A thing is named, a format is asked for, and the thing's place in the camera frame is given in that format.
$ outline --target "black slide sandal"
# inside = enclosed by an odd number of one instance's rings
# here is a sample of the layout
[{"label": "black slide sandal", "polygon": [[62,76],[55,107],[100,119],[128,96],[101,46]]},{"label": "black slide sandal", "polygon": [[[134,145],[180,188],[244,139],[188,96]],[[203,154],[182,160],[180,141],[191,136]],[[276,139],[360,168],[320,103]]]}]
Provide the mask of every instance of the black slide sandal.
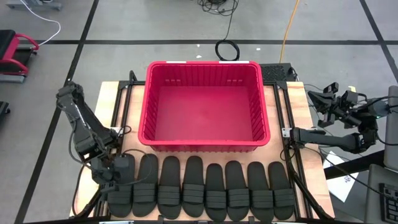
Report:
[{"label": "black slide sandal", "polygon": [[147,178],[134,184],[132,191],[132,213],[137,217],[144,217],[150,214],[156,206],[158,169],[159,165],[155,155],[146,154],[142,157],[137,180]]},{"label": "black slide sandal", "polygon": [[[134,181],[135,163],[134,156],[130,154],[126,154],[124,157],[115,158],[114,169],[116,172],[120,172],[121,179],[123,180],[122,182],[119,182],[119,184]],[[115,217],[124,218],[131,212],[132,185],[117,186],[116,188],[117,191],[110,192],[106,196],[109,211]]]},{"label": "black slide sandal", "polygon": [[274,196],[269,190],[266,171],[260,162],[248,165],[248,186],[250,209],[254,217],[264,223],[271,223],[274,219]]},{"label": "black slide sandal", "polygon": [[204,194],[203,162],[200,157],[191,156],[185,166],[182,184],[182,208],[187,215],[195,218],[202,215]]},{"label": "black slide sandal", "polygon": [[280,162],[268,165],[269,185],[274,191],[274,214],[279,220],[286,220],[293,215],[294,192],[290,188],[285,167]]},{"label": "black slide sandal", "polygon": [[242,166],[238,161],[225,165],[226,189],[228,192],[228,216],[232,221],[240,221],[249,213],[249,189],[246,188]]},{"label": "black slide sandal", "polygon": [[180,215],[180,161],[175,156],[166,157],[163,161],[157,207],[165,218],[173,220]]},{"label": "black slide sandal", "polygon": [[226,218],[226,192],[224,187],[223,168],[210,164],[206,171],[206,213],[215,222]]}]

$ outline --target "cable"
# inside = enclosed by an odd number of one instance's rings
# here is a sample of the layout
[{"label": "cable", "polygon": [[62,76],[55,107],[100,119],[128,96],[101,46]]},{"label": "cable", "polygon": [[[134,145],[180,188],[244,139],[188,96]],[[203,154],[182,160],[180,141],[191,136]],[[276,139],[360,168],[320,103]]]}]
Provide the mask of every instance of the cable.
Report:
[{"label": "cable", "polygon": [[296,0],[296,4],[294,6],[292,15],[290,16],[290,19],[289,19],[289,24],[287,25],[287,28],[286,28],[286,31],[285,31],[284,41],[282,43],[282,50],[280,51],[279,63],[282,63],[282,58],[283,58],[284,53],[285,53],[285,43],[286,43],[286,39],[287,39],[287,34],[289,34],[290,26],[292,26],[293,18],[294,18],[294,15],[296,14],[296,10],[297,10],[297,6],[299,4],[299,1],[300,0]]},{"label": "cable", "polygon": [[381,140],[381,138],[379,136],[379,132],[376,132],[376,137],[381,143],[383,143],[383,144],[385,144],[387,146],[398,146],[398,143],[394,143],[394,144],[393,143],[386,143],[385,141]]},{"label": "cable", "polygon": [[70,133],[69,136],[69,141],[68,141],[68,152],[69,152],[69,156],[76,162],[80,163],[81,165],[89,168],[91,171],[94,171],[93,168],[91,168],[89,165],[85,164],[84,162],[82,162],[81,160],[77,159],[73,154],[72,154],[72,139],[73,139],[73,135],[75,134],[76,131],[76,127],[77,127],[77,123],[76,121],[72,121],[73,122],[73,129],[72,132]]},{"label": "cable", "polygon": [[222,15],[222,16],[230,16],[234,13],[236,8],[238,7],[238,2],[239,0],[233,0],[234,5],[232,6],[231,9],[222,9],[220,10],[220,7],[226,3],[227,0],[198,0],[197,3],[198,5],[201,6],[201,9],[203,12],[208,12],[213,15]]},{"label": "cable", "polygon": [[368,102],[368,97],[367,97],[365,94],[363,94],[363,93],[358,93],[358,96],[365,97],[365,100],[364,100],[364,101]]},{"label": "cable", "polygon": [[27,10],[29,10],[29,11],[30,11],[33,15],[35,15],[36,17],[38,17],[38,18],[40,18],[40,19],[42,19],[42,20],[45,20],[45,21],[54,22],[54,23],[58,24],[58,31],[57,31],[54,35],[52,35],[50,38],[48,38],[46,41],[41,42],[41,43],[39,44],[39,46],[41,46],[41,45],[47,43],[47,42],[50,41],[53,37],[55,37],[56,35],[59,34],[59,32],[61,31],[61,24],[60,24],[59,22],[54,21],[54,20],[51,20],[51,19],[46,19],[46,18],[43,18],[43,17],[37,15],[36,13],[34,13],[34,12],[29,8],[29,6],[28,6],[23,0],[20,0],[20,1],[23,3],[23,5],[25,5],[25,7],[27,8]]},{"label": "cable", "polygon": [[118,131],[118,136],[121,134],[121,131],[123,131],[122,136],[129,134],[132,131],[132,128],[128,125],[125,125],[123,127],[120,128],[120,130]]},{"label": "cable", "polygon": [[[285,151],[285,149],[282,149],[281,152],[279,153],[279,158],[280,158],[282,161],[286,161],[286,159],[282,158],[282,153],[283,153],[284,151]],[[290,156],[289,161],[292,160],[292,158],[294,157],[294,155],[295,155],[295,151],[293,151],[293,154]]]},{"label": "cable", "polygon": [[374,101],[372,101],[372,102],[370,102],[370,103],[366,103],[365,105],[362,105],[362,106],[357,107],[357,108],[352,108],[352,110],[357,111],[357,110],[365,109],[365,108],[368,108],[368,107],[370,107],[371,105],[377,103],[378,101],[385,100],[385,99],[389,99],[389,98],[398,98],[398,96],[383,96],[383,97],[379,97],[379,98],[376,98],[376,100],[374,100]]},{"label": "cable", "polygon": [[321,88],[316,87],[315,85],[312,85],[312,84],[304,84],[304,86],[311,86],[311,87],[316,88],[316,89],[319,90],[319,91],[323,91]]},{"label": "cable", "polygon": [[82,166],[80,168],[79,174],[77,176],[77,183],[76,183],[76,187],[75,187],[75,193],[73,193],[73,199],[72,199],[72,213],[74,216],[77,216],[76,210],[75,210],[75,200],[76,200],[76,195],[79,189],[79,185],[80,185],[80,178],[81,178],[81,174],[83,173],[84,170],[84,166]]},{"label": "cable", "polygon": [[[141,153],[144,154],[144,156],[148,156],[147,153],[145,153],[144,151],[139,150],[139,149],[128,149],[128,150],[124,151],[122,153],[122,155],[126,155],[127,152],[130,152],[130,151],[141,152]],[[150,160],[150,169],[149,169],[148,175],[146,177],[142,178],[141,180],[136,180],[136,181],[128,182],[128,183],[125,183],[125,184],[118,184],[118,183],[114,183],[114,184],[117,185],[117,186],[126,186],[126,185],[138,184],[138,183],[146,180],[152,174],[152,169],[153,169],[152,160],[150,159],[150,157],[148,157],[148,158]]]},{"label": "cable", "polygon": [[339,157],[339,158],[341,158],[341,159],[345,159],[345,160],[346,160],[345,162],[351,161],[351,159],[347,159],[347,158],[345,158],[345,157],[343,157],[343,156],[337,156],[336,154],[332,154],[332,153],[330,153],[330,152],[326,152],[325,150],[322,149],[322,147],[318,147],[318,148],[319,148],[319,150],[320,150],[321,152],[325,153],[326,155],[336,156],[336,157]]},{"label": "cable", "polygon": [[[228,30],[227,30],[227,32],[226,32],[225,38],[222,39],[222,40],[217,41],[217,43],[216,43],[215,51],[216,51],[217,57],[218,57],[220,60],[222,60],[222,61],[237,61],[237,60],[239,60],[239,58],[240,58],[240,56],[241,56],[241,51],[240,51],[238,45],[237,45],[235,42],[233,42],[232,40],[227,40],[227,37],[228,37],[228,34],[229,34],[229,29],[231,28],[232,16],[233,16],[233,14],[234,14],[234,11],[235,11],[236,8],[238,7],[238,3],[239,3],[239,0],[233,0],[232,9],[229,10],[229,11],[231,11],[231,14],[230,14],[229,24],[228,24]],[[219,46],[220,44],[222,44],[222,43],[229,44],[229,45],[231,45],[231,46],[236,50],[236,57],[235,57],[234,59],[228,60],[228,59],[223,58],[223,57],[220,55],[220,53],[218,52],[218,46]]]},{"label": "cable", "polygon": [[364,182],[362,182],[362,181],[358,180],[357,178],[353,177],[353,176],[352,176],[351,174],[349,174],[347,171],[343,170],[342,168],[338,167],[338,166],[335,165],[334,163],[330,162],[322,153],[320,153],[320,152],[318,152],[318,151],[316,151],[316,150],[314,150],[314,149],[310,149],[309,147],[304,147],[304,148],[309,149],[309,150],[311,150],[311,151],[314,151],[314,152],[318,153],[319,156],[320,156],[321,158],[323,158],[324,160],[328,161],[333,167],[336,167],[336,169],[340,170],[342,173],[344,173],[345,175],[351,177],[352,179],[354,179],[355,181],[357,181],[357,182],[360,183],[361,185],[367,187],[368,189],[372,190],[373,192],[375,192],[375,193],[377,193],[377,194],[379,194],[379,195],[382,195],[383,197],[388,198],[389,200],[393,200],[393,201],[395,201],[395,202],[398,202],[398,200],[396,200],[396,199],[394,199],[394,198],[392,198],[392,197],[390,197],[390,196],[388,196],[388,195],[385,195],[385,194],[381,193],[380,191],[378,191],[378,190],[372,188],[371,186],[369,186],[368,184],[365,184]]},{"label": "cable", "polygon": [[391,109],[391,108],[396,108],[396,107],[398,107],[398,105],[389,106],[389,107],[388,107],[388,109]]}]

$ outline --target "black metal frame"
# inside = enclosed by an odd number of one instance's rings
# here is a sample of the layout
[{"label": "black metal frame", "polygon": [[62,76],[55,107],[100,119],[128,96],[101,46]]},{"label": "black metal frame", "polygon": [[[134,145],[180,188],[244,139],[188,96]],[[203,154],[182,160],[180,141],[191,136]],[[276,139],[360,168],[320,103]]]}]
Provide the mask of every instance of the black metal frame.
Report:
[{"label": "black metal frame", "polygon": [[[358,159],[353,159],[352,161],[343,162],[341,164],[338,164],[338,167],[349,174],[353,174],[356,172],[369,170],[371,164],[377,164],[381,167],[385,167],[384,150],[360,157]],[[335,166],[328,167],[324,169],[324,171],[327,180],[346,175]]]},{"label": "black metal frame", "polygon": [[[121,95],[122,95],[122,91],[125,89],[125,87],[127,87],[127,93],[126,93],[126,99],[124,101],[124,108],[123,108],[124,111],[123,111],[123,115],[122,115],[121,126],[123,127],[126,125],[127,114],[128,114],[129,104],[130,104],[130,96],[131,96],[131,91],[132,91],[132,88],[134,85],[145,85],[145,82],[138,81],[134,72],[132,72],[132,71],[130,71],[130,80],[129,81],[120,81],[119,82],[118,92],[116,94],[116,102],[115,102],[115,106],[113,109],[113,115],[112,115],[112,123],[111,123],[112,126],[116,125],[117,117],[119,114]],[[278,120],[279,120],[280,136],[282,136],[282,128],[285,127],[285,123],[284,123],[284,117],[283,117],[283,112],[282,112],[282,105],[280,103],[279,88],[282,89],[282,92],[284,94],[286,113],[287,113],[287,117],[289,120],[289,127],[290,128],[294,127],[293,112],[292,112],[292,107],[290,105],[290,98],[289,98],[289,92],[287,91],[287,84],[286,84],[286,82],[270,82],[270,83],[264,83],[264,86],[272,86],[272,88],[273,88],[274,96],[275,96],[275,104],[277,107],[277,114],[278,114]],[[289,146],[288,142],[283,140],[283,147],[284,147],[283,150],[284,150],[285,158],[290,157],[288,146]],[[299,173],[299,179],[304,184],[302,187],[306,188],[307,183],[305,181],[305,174],[304,174],[304,169],[303,169],[303,164],[302,164],[302,159],[301,159],[299,149],[295,149],[295,157],[296,157],[296,163],[297,163],[297,168],[298,168],[298,173]],[[299,202],[297,199],[297,191],[296,191],[296,187],[295,187],[294,177],[292,176],[292,174],[290,172],[288,172],[288,178],[289,178],[290,186],[293,188],[294,194],[295,194],[295,205],[294,205],[295,219],[299,220],[301,218],[301,215],[300,215],[300,209],[299,209]],[[306,211],[307,218],[313,218],[310,203],[308,202],[308,200],[306,198],[304,198],[304,205],[305,205],[305,211]],[[96,211],[100,211],[100,212],[99,213],[96,212],[95,215],[101,215],[103,213],[103,211],[104,211],[103,210],[103,201],[99,202],[98,206],[96,207]],[[159,221],[158,220],[156,220],[156,221],[149,220],[149,221],[145,221],[145,222],[146,223],[147,222],[158,223]],[[185,221],[173,221],[173,223],[174,222],[178,222],[178,224],[185,223]]]},{"label": "black metal frame", "polygon": [[[118,121],[118,114],[119,114],[119,108],[121,104],[121,96],[123,90],[127,87],[127,93],[126,93],[126,98],[124,100],[124,108],[123,108],[123,115],[122,115],[122,121],[121,121],[121,127],[124,127],[127,123],[127,114],[129,111],[129,105],[130,105],[130,99],[131,99],[131,92],[132,88],[134,85],[145,85],[145,81],[138,81],[137,77],[135,76],[133,71],[130,71],[129,74],[129,81],[119,81],[118,85],[118,92],[116,93],[116,101],[113,109],[113,115],[112,115],[112,122],[111,126],[116,126],[117,121]],[[286,82],[270,82],[270,83],[264,83],[264,86],[272,86],[273,91],[274,91],[274,96],[275,96],[275,104],[277,108],[277,114],[278,114],[278,120],[279,120],[279,128],[280,128],[280,136],[282,136],[282,128],[285,127],[284,123],[284,117],[283,117],[283,111],[282,111],[282,105],[280,103],[280,96],[279,96],[279,88],[282,89],[282,92],[284,94],[284,100],[285,100],[285,106],[286,106],[286,112],[287,112],[287,117],[289,120],[289,127],[293,128],[294,127],[294,119],[293,119],[293,113],[292,113],[292,108],[290,105],[290,98],[289,98],[289,93],[287,91],[287,84]],[[289,158],[289,143],[285,139],[282,138],[282,143],[283,143],[283,150],[284,150],[284,156],[285,158]],[[293,175],[291,172],[289,172],[289,163],[291,163],[291,160],[286,159],[286,165],[288,167],[288,178],[290,182],[290,186],[294,190],[294,195],[295,195],[295,205],[294,205],[294,215],[296,222],[299,220],[303,220],[303,218],[300,215],[300,209],[299,209],[299,202],[297,199],[297,191],[295,184],[299,183],[298,186],[301,190],[307,188],[307,184],[305,182],[305,174],[304,174],[304,169],[303,169],[303,164],[302,164],[302,159],[300,155],[300,150],[299,149],[294,149],[295,150],[295,158],[296,158],[296,164],[298,168],[298,173],[299,175]],[[305,205],[305,211],[307,218],[306,221],[309,220],[314,220],[313,215],[312,215],[312,209],[310,206],[310,202],[308,201],[307,198],[304,197],[304,205]],[[99,222],[105,222],[105,221],[111,221],[111,215],[109,213],[109,210],[106,211],[106,214],[104,214],[104,200],[100,200],[95,209],[94,209],[94,215],[91,218],[73,218],[73,219],[67,219],[67,220],[54,220],[54,221],[47,221],[47,222],[37,222],[37,223],[42,223],[42,224],[69,224],[69,223],[99,223]],[[145,221],[134,221],[135,224],[163,224],[163,217],[159,216],[158,220],[145,220]],[[200,224],[202,221],[165,221],[168,224]],[[224,223],[231,223],[231,224],[242,224],[242,223],[247,223],[247,222],[224,222]],[[250,224],[254,223],[260,223],[260,222],[255,222],[253,217],[249,217],[249,222]]]}]

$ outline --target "wooden board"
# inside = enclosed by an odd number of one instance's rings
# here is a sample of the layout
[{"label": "wooden board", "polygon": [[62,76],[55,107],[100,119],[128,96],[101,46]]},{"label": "wooden board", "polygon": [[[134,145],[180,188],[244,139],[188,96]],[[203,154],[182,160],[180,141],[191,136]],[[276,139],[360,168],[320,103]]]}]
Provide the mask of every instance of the wooden board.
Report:
[{"label": "wooden board", "polygon": [[[308,108],[307,98],[304,91],[303,83],[291,82],[288,83],[290,104],[292,106],[293,116],[295,125],[301,128],[311,128],[312,120]],[[115,82],[103,82],[101,87],[100,96],[98,98],[97,107],[95,114],[100,118],[100,121],[105,125],[109,126],[111,123],[111,117],[113,113],[112,99],[110,96],[116,97],[117,85]],[[126,91],[122,94],[122,102],[124,102]],[[280,159],[280,152],[282,150],[282,138],[280,136],[279,122],[277,118],[277,110],[275,105],[274,92],[271,86],[264,87],[264,94],[267,105],[267,114],[269,118],[269,126],[271,133],[271,140],[266,146],[259,147],[253,152],[249,153],[216,153],[216,152],[155,152],[152,148],[142,145],[137,138],[139,120],[141,116],[142,99],[144,97],[144,86],[134,86],[132,89],[131,102],[129,105],[129,113],[127,116],[127,125],[132,128],[130,134],[125,135],[123,142],[123,151],[127,149],[140,149],[146,153],[153,153],[159,158],[159,176],[162,170],[162,163],[167,156],[176,156],[180,160],[180,178],[183,180],[183,175],[185,172],[185,164],[190,156],[200,156],[203,159],[203,166],[205,170],[203,171],[203,176],[206,175],[206,167],[211,163],[219,163],[222,167],[232,160],[237,160],[242,164],[244,176],[246,178],[246,168],[250,162],[259,161],[261,162],[267,170],[268,164],[274,161],[281,161],[283,165],[285,162]],[[284,121],[287,125],[287,115],[285,112],[285,103],[283,101],[283,93],[280,91],[280,98],[282,109],[284,111]],[[119,110],[118,122],[121,119],[121,112],[123,111],[123,104],[121,103],[121,109]],[[307,145],[312,149],[317,149],[315,145]],[[136,158],[136,176],[139,169],[139,161],[141,160],[142,154],[139,152],[131,152]],[[308,189],[311,191],[317,202],[325,209],[325,211],[334,217],[333,207],[331,205],[331,200],[328,192],[328,187],[326,184],[325,174],[323,172],[322,160],[320,156],[310,150],[303,149],[301,151],[303,167],[305,169],[305,176],[307,180]],[[80,180],[80,186],[78,190],[78,195],[76,196],[75,208],[79,212],[89,201],[91,196],[95,193],[97,185],[90,178],[90,171],[84,170],[82,178]],[[305,217],[305,209],[303,206],[303,197],[298,187],[296,187],[298,193],[298,201],[300,208],[301,217]],[[159,211],[155,208],[152,213],[146,217],[135,217],[132,213],[124,219],[129,220],[157,220]],[[189,217],[183,210],[177,220],[209,220],[207,214],[203,212],[203,215],[199,218]]]}]

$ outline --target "black cable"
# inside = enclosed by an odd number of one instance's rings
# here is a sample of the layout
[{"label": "black cable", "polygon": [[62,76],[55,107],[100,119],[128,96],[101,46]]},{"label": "black cable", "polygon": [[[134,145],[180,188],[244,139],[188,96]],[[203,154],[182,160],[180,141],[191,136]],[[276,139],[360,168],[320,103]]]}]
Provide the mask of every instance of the black cable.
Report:
[{"label": "black cable", "polygon": [[121,127],[120,130],[118,131],[118,136],[121,134],[121,131],[123,131],[122,135],[124,136],[126,134],[129,134],[132,131],[132,128],[130,126],[128,126],[128,125],[125,125],[125,126]]},{"label": "black cable", "polygon": [[[282,153],[283,153],[284,151],[285,151],[285,149],[282,149],[281,152],[279,153],[279,158],[280,158],[282,161],[286,161],[284,158],[282,158]],[[289,157],[289,161],[291,161],[291,160],[293,159],[294,155],[295,155],[295,151],[293,151],[293,154]]]},{"label": "black cable", "polygon": [[388,109],[396,108],[396,107],[398,107],[398,105],[389,106]]},{"label": "black cable", "polygon": [[[124,151],[124,152],[122,153],[122,155],[126,155],[126,154],[127,154],[127,152],[130,152],[130,151],[141,152],[141,153],[143,153],[143,154],[144,154],[144,156],[148,156],[148,154],[147,154],[147,153],[145,153],[144,151],[142,151],[142,150],[139,150],[139,149],[128,149],[128,150]],[[135,180],[135,181],[128,182],[128,183],[125,183],[125,184],[118,184],[118,183],[114,183],[114,185],[117,185],[117,186],[127,186],[127,185],[133,185],[133,184],[138,184],[138,183],[141,183],[142,181],[144,181],[144,180],[148,179],[148,177],[149,177],[149,176],[152,174],[152,169],[153,169],[153,167],[152,167],[152,160],[150,159],[150,157],[149,157],[149,160],[150,160],[150,169],[149,169],[148,175],[147,175],[146,177],[142,178],[141,180]]]},{"label": "black cable", "polygon": [[239,0],[233,0],[234,4],[231,9],[221,9],[220,7],[226,3],[227,0],[198,0],[198,5],[201,6],[203,12],[208,12],[213,15],[230,16],[238,7]]},{"label": "black cable", "polygon": [[76,213],[76,210],[75,210],[75,200],[76,200],[77,192],[78,192],[78,189],[79,189],[81,174],[83,173],[83,169],[84,169],[84,168],[85,168],[84,166],[82,166],[82,167],[80,168],[79,174],[78,174],[78,176],[77,176],[77,183],[76,183],[76,187],[75,187],[75,193],[73,193],[73,199],[72,199],[72,213],[73,213],[74,216],[77,216],[77,213]]},{"label": "black cable", "polygon": [[332,153],[330,153],[330,152],[326,152],[325,150],[322,149],[322,147],[318,147],[318,148],[319,148],[319,150],[320,150],[321,152],[325,153],[326,155],[336,156],[336,157],[339,157],[339,158],[341,158],[341,159],[345,159],[345,160],[346,160],[345,162],[351,161],[351,159],[347,159],[347,158],[345,158],[345,157],[343,157],[343,156],[337,156],[336,154],[332,154]]},{"label": "black cable", "polygon": [[[220,6],[223,5],[226,2],[226,0],[198,0],[198,4],[200,6],[202,6],[202,10],[203,11],[209,12],[211,14],[219,14],[219,15],[222,15],[222,16],[230,16],[229,17],[228,30],[226,32],[225,38],[222,39],[222,40],[217,41],[216,47],[215,47],[215,51],[216,51],[217,57],[220,60],[222,60],[222,61],[237,61],[237,60],[239,60],[239,58],[241,56],[241,51],[240,51],[238,45],[235,42],[233,42],[232,40],[227,40],[227,37],[229,35],[229,30],[231,28],[232,16],[233,16],[236,8],[238,8],[238,4],[239,4],[239,0],[232,0],[232,1],[233,1],[233,5],[232,5],[231,9],[227,9],[227,10],[222,9],[222,10],[220,10]],[[220,46],[220,44],[229,44],[229,45],[231,45],[236,51],[235,58],[232,59],[232,60],[228,60],[228,59],[223,58],[220,55],[220,53],[218,52],[218,47]]]},{"label": "black cable", "polygon": [[358,93],[358,96],[363,96],[363,97],[365,97],[365,101],[368,102],[368,97],[367,97],[365,94],[363,94],[363,93]]},{"label": "black cable", "polygon": [[312,87],[316,88],[319,91],[323,91],[321,88],[316,87],[315,85],[312,85],[312,84],[304,84],[304,86],[312,86]]},{"label": "black cable", "polygon": [[318,152],[318,151],[316,151],[316,150],[314,150],[314,149],[310,149],[309,147],[304,147],[304,148],[309,149],[309,150],[311,150],[311,151],[314,151],[314,152],[318,153],[319,156],[320,156],[321,158],[323,158],[324,160],[328,161],[333,167],[336,167],[336,169],[340,170],[340,171],[341,171],[342,173],[344,173],[345,175],[351,177],[352,179],[354,179],[355,181],[357,181],[357,182],[360,183],[361,185],[367,187],[368,189],[372,190],[373,192],[375,192],[375,193],[377,193],[377,194],[379,194],[379,195],[382,195],[382,196],[385,197],[385,198],[388,198],[389,200],[393,200],[393,201],[395,201],[395,202],[398,203],[398,200],[396,200],[396,199],[394,199],[394,198],[392,198],[392,197],[390,197],[390,196],[388,196],[388,195],[385,195],[385,194],[381,193],[380,191],[378,191],[378,190],[372,188],[372,187],[369,186],[368,184],[365,184],[364,182],[362,182],[362,181],[358,180],[357,178],[353,177],[351,174],[349,174],[347,171],[343,170],[342,168],[338,167],[336,164],[330,162],[322,153],[320,153],[320,152]]},{"label": "black cable", "polygon": [[377,103],[378,101],[385,100],[385,99],[389,99],[389,98],[398,98],[398,96],[383,96],[383,97],[379,97],[379,98],[376,98],[376,100],[374,100],[374,101],[372,101],[372,102],[370,102],[370,103],[366,103],[365,105],[362,105],[362,106],[357,107],[357,108],[352,108],[352,110],[355,110],[355,111],[356,111],[356,110],[365,109],[365,108],[368,108],[368,107],[370,107],[371,105]]},{"label": "black cable", "polygon": [[381,140],[381,138],[379,136],[379,132],[376,132],[376,137],[381,143],[383,143],[383,144],[385,144],[387,146],[398,146],[398,143],[394,143],[394,144],[393,143],[386,143],[385,141]]}]

